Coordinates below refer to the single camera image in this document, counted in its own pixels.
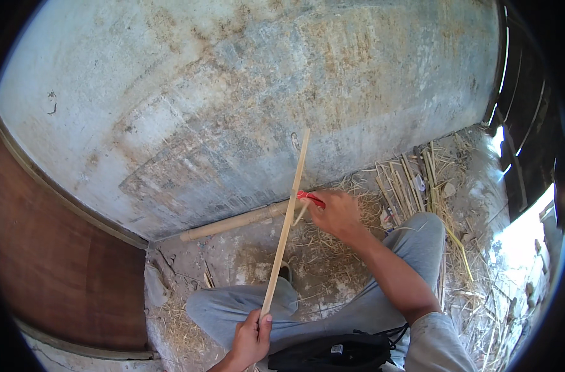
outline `left hand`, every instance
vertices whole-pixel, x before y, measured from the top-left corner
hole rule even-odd
[[[266,314],[259,323],[260,311],[252,310],[245,321],[237,323],[233,348],[225,357],[228,370],[241,372],[268,354],[272,315]]]

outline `leg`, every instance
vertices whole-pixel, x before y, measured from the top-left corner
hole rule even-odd
[[[246,285],[199,290],[189,296],[186,311],[204,332],[224,348],[230,349],[235,326],[244,321],[251,310],[262,307],[266,288],[267,285]],[[309,324],[317,322],[291,320],[296,310],[297,293],[286,279],[279,277],[271,305],[271,344],[296,334],[309,335],[317,330],[323,331],[322,324]]]
[[[445,235],[442,221],[435,214],[424,212],[408,219],[391,232],[383,243],[434,288],[440,273]],[[405,322],[405,318],[384,296],[373,278],[353,301],[324,319],[329,334],[351,333],[353,329],[376,333],[400,327]],[[392,352],[392,359],[397,365],[403,364],[408,345],[407,332]]]

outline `right hand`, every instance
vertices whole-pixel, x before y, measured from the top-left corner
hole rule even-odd
[[[312,194],[326,204],[325,209],[316,206],[308,197],[299,201],[307,204],[309,214],[317,227],[348,245],[368,233],[361,223],[361,212],[356,197],[337,190],[318,190]]]

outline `concrete wall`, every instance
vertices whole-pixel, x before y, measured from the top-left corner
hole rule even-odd
[[[83,203],[148,239],[288,197],[481,120],[491,0],[50,0],[0,113]]]

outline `red handle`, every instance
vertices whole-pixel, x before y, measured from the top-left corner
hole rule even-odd
[[[309,199],[311,199],[315,205],[319,206],[320,208],[326,208],[326,204],[321,201],[320,199],[318,199],[314,194],[310,193],[310,192],[305,192],[303,190],[299,190],[297,192],[297,199],[302,199],[304,197],[308,197]]]

